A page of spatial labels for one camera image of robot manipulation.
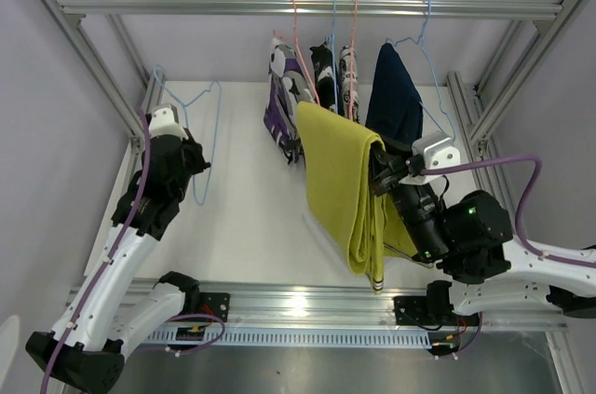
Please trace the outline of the blue hanger with navy trousers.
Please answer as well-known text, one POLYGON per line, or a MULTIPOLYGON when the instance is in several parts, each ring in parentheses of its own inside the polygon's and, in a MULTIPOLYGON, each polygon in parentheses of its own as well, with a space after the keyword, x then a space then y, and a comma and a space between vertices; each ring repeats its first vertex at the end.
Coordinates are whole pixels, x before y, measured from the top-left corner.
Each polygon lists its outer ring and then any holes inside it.
POLYGON ((423 11, 424 20, 422 22, 419 35, 416 38, 407 36, 407 37, 403 37, 399 40, 393 40, 392 38, 387 37, 386 43, 390 44, 395 50, 398 49, 398 45, 407 43, 407 42, 410 42, 410 43, 416 45, 420 49, 421 53, 423 54, 423 56, 427 62, 429 71, 431 72, 432 82, 434 84, 434 88, 437 93, 437 100, 439 103, 440 113, 445 116, 445 118, 447 119, 447 121, 449 123, 450 129, 451 129, 451 133, 449 134, 449 137, 453 141, 455 141, 457 138, 457 132, 456 132, 456 129, 454 126, 454 122, 452 120, 452 117, 443 108, 443 98, 442 98, 441 92, 440 92, 440 86, 439 86, 439 81, 437 78, 437 73, 435 71, 434 64, 433 64, 433 62, 427 52, 427 48, 426 48, 427 25, 430 20, 430 16, 432 15, 432 0, 423 0, 423 1, 425 2, 426 9, 423 11))

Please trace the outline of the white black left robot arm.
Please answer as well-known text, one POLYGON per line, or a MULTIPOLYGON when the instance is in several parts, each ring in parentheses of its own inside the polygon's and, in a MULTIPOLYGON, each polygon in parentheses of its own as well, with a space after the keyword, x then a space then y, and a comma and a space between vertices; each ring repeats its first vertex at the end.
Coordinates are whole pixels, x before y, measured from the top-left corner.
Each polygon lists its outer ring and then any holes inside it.
POLYGON ((179 214, 192 177, 210 167, 186 128, 150 128, 146 140, 142 167, 117 202, 102 254, 51 330, 32 333, 25 345, 44 373, 41 392, 56 379, 106 393, 162 323, 202 314, 198 281, 170 271, 122 319, 115 316, 137 270, 179 214))

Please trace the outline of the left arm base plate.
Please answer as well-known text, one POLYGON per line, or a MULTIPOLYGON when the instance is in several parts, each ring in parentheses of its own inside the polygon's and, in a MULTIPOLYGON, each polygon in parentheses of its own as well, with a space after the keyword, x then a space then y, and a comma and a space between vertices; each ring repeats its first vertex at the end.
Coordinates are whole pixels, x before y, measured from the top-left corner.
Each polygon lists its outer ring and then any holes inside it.
POLYGON ((231 295, 227 292, 202 292, 192 307, 195 314, 208 314, 227 322, 231 295))

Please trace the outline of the navy blue denim trousers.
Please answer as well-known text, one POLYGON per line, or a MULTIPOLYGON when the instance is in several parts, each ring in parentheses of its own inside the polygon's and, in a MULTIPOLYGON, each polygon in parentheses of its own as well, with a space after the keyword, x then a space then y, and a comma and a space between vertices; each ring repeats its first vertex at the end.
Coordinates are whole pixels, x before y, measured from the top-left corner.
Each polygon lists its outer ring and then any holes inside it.
POLYGON ((389 43, 379 50, 365 127, 407 145, 422 137, 421 97, 399 53, 389 43))

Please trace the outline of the yellow trousers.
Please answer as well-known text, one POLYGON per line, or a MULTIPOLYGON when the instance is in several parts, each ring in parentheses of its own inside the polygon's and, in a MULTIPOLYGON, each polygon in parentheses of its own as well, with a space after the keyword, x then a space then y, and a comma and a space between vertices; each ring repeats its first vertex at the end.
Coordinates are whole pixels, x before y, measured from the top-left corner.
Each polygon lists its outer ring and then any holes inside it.
POLYGON ((374 146, 384 147, 381 136, 312 102, 297 105, 296 127, 308 208, 347 268, 381 293, 385 259, 417 254, 390 196, 377 197, 370 189, 370 158, 374 146))

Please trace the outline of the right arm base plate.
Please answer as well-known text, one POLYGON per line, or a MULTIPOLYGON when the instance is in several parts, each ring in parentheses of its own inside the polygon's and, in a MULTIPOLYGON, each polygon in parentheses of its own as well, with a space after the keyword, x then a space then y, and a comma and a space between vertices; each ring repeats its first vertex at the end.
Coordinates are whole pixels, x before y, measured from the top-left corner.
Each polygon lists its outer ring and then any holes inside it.
POLYGON ((428 332, 447 327, 480 325, 480 315, 464 316, 454 313, 454 307, 446 300, 429 296, 399 295, 393 298, 397 325, 416 326, 428 332))

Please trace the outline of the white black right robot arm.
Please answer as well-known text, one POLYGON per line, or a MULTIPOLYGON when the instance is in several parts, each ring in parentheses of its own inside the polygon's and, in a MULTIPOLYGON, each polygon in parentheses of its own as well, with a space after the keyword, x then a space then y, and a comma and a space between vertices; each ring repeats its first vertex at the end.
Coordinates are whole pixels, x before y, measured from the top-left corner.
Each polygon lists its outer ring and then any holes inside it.
POLYGON ((540 307, 568 318, 594 318, 594 248, 548 246, 522 232, 522 209, 541 168, 533 154, 464 164, 452 139, 440 132, 412 145, 372 146, 372 192, 390 198, 415 247, 413 260, 448 275, 429 283, 422 296, 394 297, 399 325, 433 331, 459 319, 480 325, 481 314, 491 310, 540 307), (449 174, 518 162, 531 162, 534 170, 515 215, 484 190, 448 207, 429 184, 449 174))

